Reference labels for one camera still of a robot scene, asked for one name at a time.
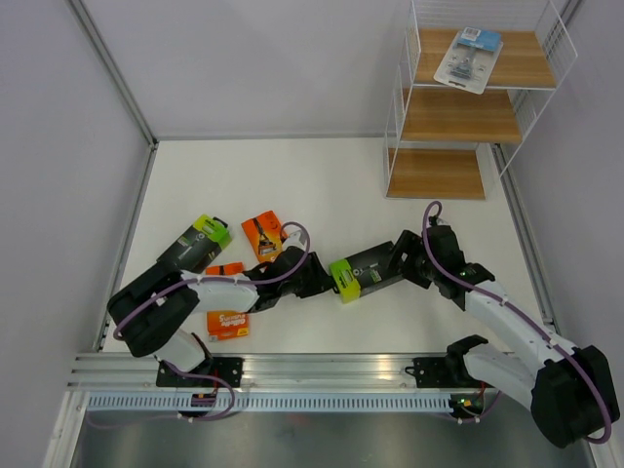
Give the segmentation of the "blue clear razor blister pack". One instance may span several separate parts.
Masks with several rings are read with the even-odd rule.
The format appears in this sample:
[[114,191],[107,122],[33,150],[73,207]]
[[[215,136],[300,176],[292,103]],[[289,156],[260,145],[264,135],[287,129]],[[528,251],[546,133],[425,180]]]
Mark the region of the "blue clear razor blister pack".
[[459,91],[482,95],[503,46],[499,32],[464,27],[453,38],[434,80]]

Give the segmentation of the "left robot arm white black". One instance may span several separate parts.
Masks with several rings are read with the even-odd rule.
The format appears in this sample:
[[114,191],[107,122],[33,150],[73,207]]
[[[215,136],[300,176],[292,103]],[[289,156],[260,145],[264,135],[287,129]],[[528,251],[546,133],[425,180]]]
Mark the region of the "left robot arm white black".
[[107,312],[113,336],[136,358],[159,362],[160,384],[211,386],[214,357],[196,334],[182,329],[195,313],[258,313],[284,296],[300,299],[334,288],[332,276],[315,253],[288,247],[274,261],[234,275],[199,275],[160,261],[114,294]]

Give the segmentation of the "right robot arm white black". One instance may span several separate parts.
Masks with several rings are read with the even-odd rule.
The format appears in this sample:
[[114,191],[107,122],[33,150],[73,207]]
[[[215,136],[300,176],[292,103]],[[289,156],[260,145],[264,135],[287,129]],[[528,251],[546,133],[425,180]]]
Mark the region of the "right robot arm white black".
[[387,264],[423,289],[436,287],[509,347],[501,352],[479,335],[449,345],[445,372],[451,382],[480,381],[500,390],[527,409],[560,449],[581,439],[596,445],[610,439],[620,410],[606,355],[531,319],[491,272],[466,261],[449,226],[403,231]]

